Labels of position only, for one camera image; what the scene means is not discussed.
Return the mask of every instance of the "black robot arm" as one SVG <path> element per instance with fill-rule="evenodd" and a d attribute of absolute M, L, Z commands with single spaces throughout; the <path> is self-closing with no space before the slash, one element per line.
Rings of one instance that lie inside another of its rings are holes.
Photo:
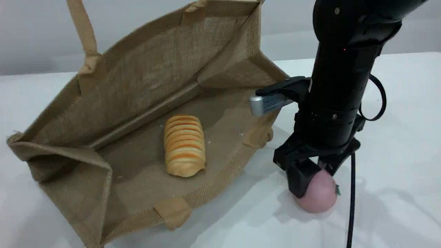
<path fill-rule="evenodd" d="M 302 198 L 314 175 L 331 175 L 360 147 L 354 138 L 365 118 L 358 113 L 370 72 L 401 20 L 425 0 L 317 0 L 314 31 L 319 40 L 311 78 L 294 77 L 256 91 L 253 114 L 297 102 L 293 134 L 274 152 L 290 191 Z M 316 165 L 309 158 L 319 157 Z"/>

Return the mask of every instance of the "white wall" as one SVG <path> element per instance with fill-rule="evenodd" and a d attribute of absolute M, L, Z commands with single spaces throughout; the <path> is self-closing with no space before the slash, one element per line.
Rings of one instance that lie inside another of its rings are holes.
<path fill-rule="evenodd" d="M 83 0 L 100 52 L 190 0 Z M 266 0 L 262 50 L 272 60 L 313 58 L 314 0 Z M 441 1 L 408 16 L 383 53 L 441 51 Z M 76 71 L 83 54 L 64 0 L 0 0 L 0 75 Z"/>

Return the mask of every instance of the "bag handle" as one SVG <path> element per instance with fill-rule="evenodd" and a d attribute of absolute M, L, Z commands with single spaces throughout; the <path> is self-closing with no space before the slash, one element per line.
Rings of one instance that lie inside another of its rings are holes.
<path fill-rule="evenodd" d="M 84 64 L 78 71 L 80 90 L 84 93 L 93 89 L 107 71 L 103 56 L 98 52 L 95 33 L 82 0 L 66 0 L 66 2 L 86 55 Z"/>

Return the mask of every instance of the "black cable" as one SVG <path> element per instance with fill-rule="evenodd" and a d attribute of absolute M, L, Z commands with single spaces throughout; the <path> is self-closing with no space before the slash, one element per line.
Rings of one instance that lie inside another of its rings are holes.
<path fill-rule="evenodd" d="M 380 119 L 383 114 L 386 111 L 386 90 L 384 89 L 383 85 L 381 84 L 380 80 L 378 80 L 378 78 L 376 78 L 374 75 L 370 75 L 369 79 L 375 84 L 375 86 L 377 86 L 378 90 L 380 91 L 381 94 L 381 101 L 382 101 L 382 105 L 381 105 L 381 110 L 380 112 L 372 119 L 367 119 L 364 115 L 363 112 L 361 111 L 361 103 L 360 103 L 360 107 L 359 107 L 359 111 L 360 111 L 360 115 L 365 118 L 368 121 L 374 121 L 374 120 L 378 120 Z"/>
<path fill-rule="evenodd" d="M 355 153 L 351 155 L 351 206 L 349 209 L 348 242 L 346 248 L 352 247 L 352 233 L 354 231 L 355 210 Z"/>

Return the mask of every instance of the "white table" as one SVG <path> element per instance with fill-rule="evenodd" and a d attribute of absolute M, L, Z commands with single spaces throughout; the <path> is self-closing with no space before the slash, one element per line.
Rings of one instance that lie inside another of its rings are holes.
<path fill-rule="evenodd" d="M 277 61 L 290 75 L 310 76 L 314 60 Z M 441 53 L 383 55 L 373 74 L 384 84 L 388 108 L 357 134 L 353 247 L 441 247 Z M 74 75 L 0 77 L 0 137 L 24 131 Z M 370 83 L 363 109 L 373 116 L 380 94 Z M 307 214 L 293 202 L 273 150 L 292 132 L 297 107 L 285 107 L 274 140 L 258 151 L 227 190 L 194 210 L 175 232 L 159 226 L 108 248 L 345 247 L 350 169 L 335 175 L 342 196 L 331 211 Z M 82 242 L 33 182 L 24 162 L 0 142 L 0 242 L 7 248 L 79 248 Z"/>

